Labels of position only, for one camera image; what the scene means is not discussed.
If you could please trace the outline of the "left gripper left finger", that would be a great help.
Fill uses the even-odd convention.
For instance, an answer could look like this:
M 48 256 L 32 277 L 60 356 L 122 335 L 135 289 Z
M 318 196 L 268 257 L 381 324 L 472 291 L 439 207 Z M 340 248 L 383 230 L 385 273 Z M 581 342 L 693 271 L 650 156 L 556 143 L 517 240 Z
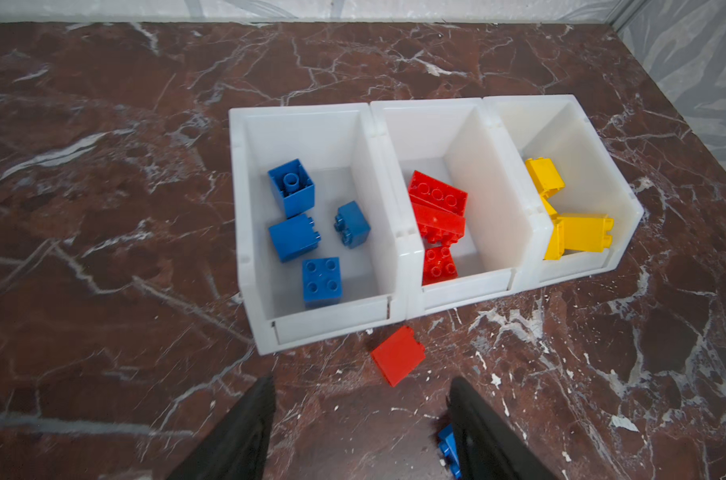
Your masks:
M 169 474 L 171 479 L 260 479 L 276 411 L 273 378 L 258 379 L 200 444 Z

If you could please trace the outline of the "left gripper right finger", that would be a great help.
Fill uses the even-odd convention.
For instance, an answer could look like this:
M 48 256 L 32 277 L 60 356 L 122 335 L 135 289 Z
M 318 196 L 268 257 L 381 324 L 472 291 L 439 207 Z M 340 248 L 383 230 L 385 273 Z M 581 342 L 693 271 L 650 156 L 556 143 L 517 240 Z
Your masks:
M 452 379 L 448 410 L 462 479 L 556 477 L 463 377 Z

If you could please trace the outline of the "blue lego stack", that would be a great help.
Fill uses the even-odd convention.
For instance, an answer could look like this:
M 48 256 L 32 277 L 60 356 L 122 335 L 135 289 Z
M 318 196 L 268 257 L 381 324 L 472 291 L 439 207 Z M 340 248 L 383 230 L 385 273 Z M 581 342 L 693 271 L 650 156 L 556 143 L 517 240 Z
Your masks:
M 462 473 L 459 464 L 457 444 L 455 441 L 453 427 L 446 426 L 438 433 L 438 448 L 440 449 L 446 466 L 455 479 L 461 479 Z

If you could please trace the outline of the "small red lego top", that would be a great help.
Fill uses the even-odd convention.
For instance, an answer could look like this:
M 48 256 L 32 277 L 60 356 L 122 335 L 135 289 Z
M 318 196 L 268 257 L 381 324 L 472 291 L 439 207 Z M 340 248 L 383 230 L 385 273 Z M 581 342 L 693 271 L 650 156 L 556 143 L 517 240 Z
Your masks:
M 371 357 L 387 383 L 395 387 L 425 359 L 425 347 L 411 327 L 403 326 L 376 347 Z

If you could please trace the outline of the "blue lego placed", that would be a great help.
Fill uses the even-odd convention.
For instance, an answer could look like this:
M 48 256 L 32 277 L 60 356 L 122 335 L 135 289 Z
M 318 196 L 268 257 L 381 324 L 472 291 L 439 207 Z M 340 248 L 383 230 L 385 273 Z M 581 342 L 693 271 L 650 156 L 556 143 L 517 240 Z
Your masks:
M 307 309 L 338 304 L 343 294 L 338 257 L 304 260 L 303 301 Z

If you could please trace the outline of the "narrow yellow lego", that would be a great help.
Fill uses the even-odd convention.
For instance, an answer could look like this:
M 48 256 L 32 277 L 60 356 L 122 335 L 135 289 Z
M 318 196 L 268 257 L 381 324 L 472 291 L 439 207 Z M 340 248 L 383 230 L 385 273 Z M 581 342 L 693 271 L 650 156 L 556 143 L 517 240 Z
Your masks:
M 568 251 L 600 253 L 612 246 L 615 221 L 608 215 L 560 214 L 564 228 L 564 248 Z

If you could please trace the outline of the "small blue lego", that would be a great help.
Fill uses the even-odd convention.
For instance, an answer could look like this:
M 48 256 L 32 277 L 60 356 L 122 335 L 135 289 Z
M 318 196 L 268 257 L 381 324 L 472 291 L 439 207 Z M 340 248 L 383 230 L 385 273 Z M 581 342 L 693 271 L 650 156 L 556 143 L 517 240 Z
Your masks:
M 365 243 L 371 231 L 370 225 L 356 201 L 351 201 L 338 208 L 334 229 L 339 234 L 343 245 L 349 249 Z

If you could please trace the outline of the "long red lego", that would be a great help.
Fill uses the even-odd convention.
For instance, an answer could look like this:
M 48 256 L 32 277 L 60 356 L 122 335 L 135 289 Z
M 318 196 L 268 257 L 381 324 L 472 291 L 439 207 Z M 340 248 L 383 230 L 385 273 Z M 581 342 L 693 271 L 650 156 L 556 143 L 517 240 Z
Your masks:
M 465 235 L 465 219 L 457 214 L 420 203 L 413 203 L 412 209 L 427 244 L 450 246 Z

